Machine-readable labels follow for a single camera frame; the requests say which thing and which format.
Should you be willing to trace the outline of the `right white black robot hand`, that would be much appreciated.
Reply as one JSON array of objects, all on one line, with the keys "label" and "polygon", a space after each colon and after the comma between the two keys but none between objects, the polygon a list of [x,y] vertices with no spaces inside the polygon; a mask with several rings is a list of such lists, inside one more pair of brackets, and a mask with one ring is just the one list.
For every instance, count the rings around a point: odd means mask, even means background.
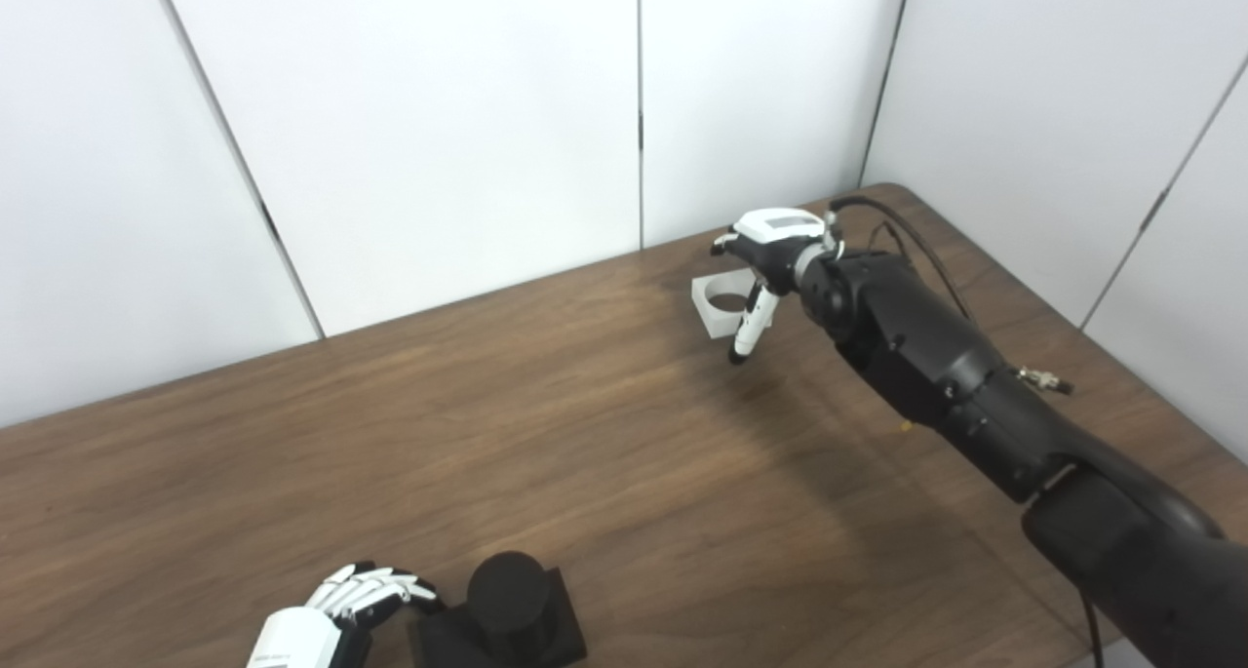
[{"label": "right white black robot hand", "polygon": [[841,242],[827,220],[799,209],[761,209],[744,214],[713,240],[710,255],[733,255],[754,273],[729,362],[745,363],[785,295],[797,291],[807,263],[820,255],[839,257]]}]

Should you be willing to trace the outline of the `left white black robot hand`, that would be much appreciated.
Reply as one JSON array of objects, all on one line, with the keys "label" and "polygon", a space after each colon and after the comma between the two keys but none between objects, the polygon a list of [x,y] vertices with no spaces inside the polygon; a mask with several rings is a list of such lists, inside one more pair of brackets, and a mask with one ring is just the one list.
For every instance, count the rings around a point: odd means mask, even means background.
[{"label": "left white black robot hand", "polygon": [[423,576],[359,561],[339,567],[308,601],[265,619],[247,667],[362,667],[371,633],[401,611],[434,616],[448,609]]}]

